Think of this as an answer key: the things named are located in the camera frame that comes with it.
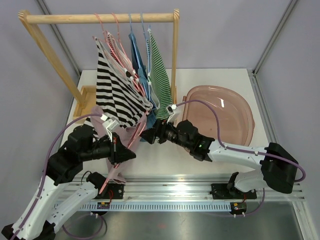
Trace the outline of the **mauve tank top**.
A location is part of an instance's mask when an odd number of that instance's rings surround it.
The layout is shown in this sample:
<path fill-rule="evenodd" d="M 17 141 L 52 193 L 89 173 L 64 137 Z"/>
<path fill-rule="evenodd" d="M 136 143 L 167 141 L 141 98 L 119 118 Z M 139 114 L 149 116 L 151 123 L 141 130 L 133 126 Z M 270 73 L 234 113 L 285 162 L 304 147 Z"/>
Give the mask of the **mauve tank top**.
<path fill-rule="evenodd" d="M 93 116 L 86 120 L 86 124 L 94 127 L 95 135 L 98 138 L 108 137 L 107 128 L 104 126 L 104 120 L 101 119 L 104 113 L 101 106 L 96 105 L 91 109 Z M 147 116 L 144 113 L 138 120 L 136 126 L 120 127 L 112 131 L 113 140 L 111 149 L 115 151 L 113 156 L 106 160 L 108 167 L 107 179 L 118 184 L 125 184 L 126 180 L 122 171 L 126 169 L 129 163 L 135 158 L 135 152 L 140 143 L 139 134 L 147 127 Z"/>

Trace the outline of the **black white striped tank top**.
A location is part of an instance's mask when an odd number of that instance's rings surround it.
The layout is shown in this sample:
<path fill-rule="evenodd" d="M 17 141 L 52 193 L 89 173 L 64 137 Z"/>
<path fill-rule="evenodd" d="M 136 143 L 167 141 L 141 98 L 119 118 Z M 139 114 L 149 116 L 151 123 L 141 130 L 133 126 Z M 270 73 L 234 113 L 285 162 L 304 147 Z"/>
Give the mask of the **black white striped tank top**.
<path fill-rule="evenodd" d="M 96 105 L 123 128 L 134 127 L 153 105 L 134 87 L 129 71 L 108 52 L 103 42 L 93 38 L 97 47 Z"/>

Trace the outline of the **pink hanger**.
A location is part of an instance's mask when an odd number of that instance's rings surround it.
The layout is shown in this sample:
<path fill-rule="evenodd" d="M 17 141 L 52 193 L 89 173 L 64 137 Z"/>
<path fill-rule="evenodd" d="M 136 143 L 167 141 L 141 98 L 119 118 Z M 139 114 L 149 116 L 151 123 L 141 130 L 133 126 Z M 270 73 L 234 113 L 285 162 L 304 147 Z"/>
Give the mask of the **pink hanger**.
<path fill-rule="evenodd" d="M 120 56 L 121 56 L 121 60 L 122 60 L 121 63 L 124 64 L 123 65 L 124 68 L 126 68 L 130 72 L 131 76 L 133 77 L 133 79 L 134 79 L 133 84 L 134 84 L 135 88 L 137 89 L 137 91 L 140 92 L 143 97 L 145 97 L 146 93 L 145 93 L 143 86 L 140 84 L 140 79 L 138 77 L 138 74 L 136 73 L 135 69 L 133 68 L 132 62 L 129 59 L 128 55 L 126 54 L 126 51 L 124 50 L 124 47 L 122 45 L 121 37 L 120 37 L 120 25 L 118 22 L 118 18 L 116 17 L 116 15 L 113 12 L 111 14 L 113 15 L 114 20 L 117 25 L 117 42 L 119 43 L 119 45 L 121 47 L 121 50 L 120 50 Z"/>
<path fill-rule="evenodd" d="M 100 138 L 107 135 L 107 132 L 102 125 L 102 120 L 99 117 L 91 117 L 91 123 L 94 125 L 94 128 Z M 136 126 L 126 128 L 118 127 L 115 132 L 119 135 L 121 143 L 131 151 L 135 152 L 140 143 L 139 135 L 145 130 L 146 127 L 147 117 L 146 115 L 144 115 L 142 118 L 140 118 Z M 122 176 L 121 171 L 123 171 L 128 166 L 130 161 L 128 160 L 121 163 L 120 165 L 114 166 L 108 159 L 106 159 L 106 163 L 108 167 L 108 175 L 99 191 L 99 194 L 102 194 L 110 180 L 118 184 L 126 183 L 126 180 Z"/>
<path fill-rule="evenodd" d="M 107 40 L 107 33 L 110 33 L 107 29 L 105 29 L 104 28 L 104 24 L 103 24 L 103 22 L 102 22 L 102 19 L 101 19 L 101 17 L 97 14 L 97 13 L 94 13 L 94 15 L 95 15 L 95 17 L 98 19 L 98 21 L 99 21 L 99 23 L 100 23 L 100 25 L 101 25 L 101 29 L 102 29 L 102 34 L 103 34 L 103 41 L 104 41 L 104 43 L 102 43 L 102 48 L 103 48 L 103 53 L 104 53 L 104 55 L 106 56 L 106 57 L 108 57 L 109 55 L 107 54 L 107 53 L 105 53 L 105 51 L 106 52 L 110 52 L 110 49 L 109 49 L 109 47 L 108 47 L 108 45 L 107 45 L 107 43 L 106 43 L 106 40 Z"/>

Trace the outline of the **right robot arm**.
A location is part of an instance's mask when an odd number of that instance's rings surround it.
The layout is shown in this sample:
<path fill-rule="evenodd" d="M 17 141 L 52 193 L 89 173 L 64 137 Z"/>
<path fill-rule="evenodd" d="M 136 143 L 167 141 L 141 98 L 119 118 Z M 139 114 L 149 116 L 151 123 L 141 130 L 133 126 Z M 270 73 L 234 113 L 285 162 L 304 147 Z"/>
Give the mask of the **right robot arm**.
<path fill-rule="evenodd" d="M 181 121 L 177 126 L 158 120 L 140 136 L 149 144 L 174 143 L 201 162 L 226 162 L 251 169 L 248 172 L 234 172 L 228 183 L 220 186 L 213 184 L 211 195 L 214 199 L 256 199 L 256 190 L 266 187 L 282 194 L 293 191 L 299 164 L 277 143 L 271 142 L 267 147 L 221 143 L 200 134 L 188 120 Z"/>

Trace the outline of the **blue tank top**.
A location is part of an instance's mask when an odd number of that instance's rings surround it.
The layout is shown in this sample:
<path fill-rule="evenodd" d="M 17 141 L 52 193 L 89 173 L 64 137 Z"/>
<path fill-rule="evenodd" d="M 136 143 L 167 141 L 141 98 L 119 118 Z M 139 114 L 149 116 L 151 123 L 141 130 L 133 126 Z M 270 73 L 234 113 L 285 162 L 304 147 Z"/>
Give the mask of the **blue tank top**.
<path fill-rule="evenodd" d="M 146 68 L 143 64 L 143 60 L 138 48 L 136 37 L 132 32 L 128 35 L 128 37 L 131 44 L 130 50 L 131 50 L 131 62 L 132 62 L 133 68 L 138 75 L 139 82 L 142 85 L 142 88 L 145 92 L 146 99 L 152 104 L 152 109 L 147 115 L 147 122 L 146 122 L 146 129 L 150 129 L 152 128 L 153 124 L 156 122 L 156 117 L 154 113 L 155 102 L 151 97 L 151 85 L 148 83 L 148 80 L 147 80 Z"/>

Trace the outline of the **red white striped tank top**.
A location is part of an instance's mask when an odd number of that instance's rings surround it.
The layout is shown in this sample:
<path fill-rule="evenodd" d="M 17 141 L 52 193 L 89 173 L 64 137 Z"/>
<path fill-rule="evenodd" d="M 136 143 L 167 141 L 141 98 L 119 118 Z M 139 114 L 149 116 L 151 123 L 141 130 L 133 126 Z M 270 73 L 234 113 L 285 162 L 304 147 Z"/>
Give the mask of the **red white striped tank top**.
<path fill-rule="evenodd" d="M 133 64 L 129 57 L 126 55 L 123 47 L 119 47 L 114 36 L 108 32 L 106 34 L 106 43 L 110 52 L 104 51 L 108 54 L 107 59 L 113 64 L 113 68 L 122 77 L 127 77 L 131 80 L 131 85 L 142 96 L 145 102 L 148 102 L 146 91 L 140 83 L 138 74 L 133 68 Z"/>

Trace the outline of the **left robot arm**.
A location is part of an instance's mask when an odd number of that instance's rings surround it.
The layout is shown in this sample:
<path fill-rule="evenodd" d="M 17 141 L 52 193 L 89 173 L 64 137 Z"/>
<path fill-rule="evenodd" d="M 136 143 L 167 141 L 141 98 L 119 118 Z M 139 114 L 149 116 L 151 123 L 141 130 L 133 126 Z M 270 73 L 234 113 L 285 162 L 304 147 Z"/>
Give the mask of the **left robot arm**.
<path fill-rule="evenodd" d="M 39 187 L 21 217 L 3 227 L 1 233 L 8 240 L 52 240 L 64 223 L 85 203 L 108 194 L 106 178 L 98 172 L 91 173 L 80 188 L 55 207 L 56 200 L 74 177 L 83 170 L 83 163 L 109 158 L 120 164 L 136 158 L 115 133 L 111 140 L 103 137 L 94 141 L 94 129 L 88 125 L 77 126 L 62 147 L 49 158 Z"/>

